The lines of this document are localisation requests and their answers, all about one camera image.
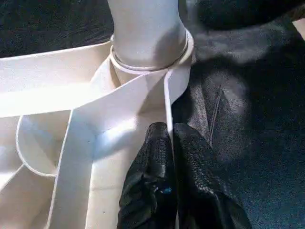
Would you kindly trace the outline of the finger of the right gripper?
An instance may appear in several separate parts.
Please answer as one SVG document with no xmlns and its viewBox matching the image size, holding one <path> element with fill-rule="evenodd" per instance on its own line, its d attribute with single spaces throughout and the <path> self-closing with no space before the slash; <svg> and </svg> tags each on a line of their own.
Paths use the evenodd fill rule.
<svg viewBox="0 0 305 229">
<path fill-rule="evenodd" d="M 304 5 L 303 0 L 199 0 L 196 15 L 212 30 L 235 30 L 265 24 Z"/>
</svg>

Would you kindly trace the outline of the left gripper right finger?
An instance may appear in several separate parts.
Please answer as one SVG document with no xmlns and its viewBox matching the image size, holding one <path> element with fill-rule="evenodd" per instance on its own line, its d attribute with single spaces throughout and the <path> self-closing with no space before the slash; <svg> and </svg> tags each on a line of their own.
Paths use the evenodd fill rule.
<svg viewBox="0 0 305 229">
<path fill-rule="evenodd" d="M 187 124 L 173 126 L 173 149 L 181 229 L 250 229 L 226 170 L 204 137 Z"/>
</svg>

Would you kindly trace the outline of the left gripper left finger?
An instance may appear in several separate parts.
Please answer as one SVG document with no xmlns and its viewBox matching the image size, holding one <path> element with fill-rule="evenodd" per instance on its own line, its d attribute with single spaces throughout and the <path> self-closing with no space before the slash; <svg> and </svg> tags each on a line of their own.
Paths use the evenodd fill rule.
<svg viewBox="0 0 305 229">
<path fill-rule="evenodd" d="M 132 162 L 119 201 L 118 228 L 173 229 L 177 189 L 171 139 L 163 122 L 151 124 Z"/>
</svg>

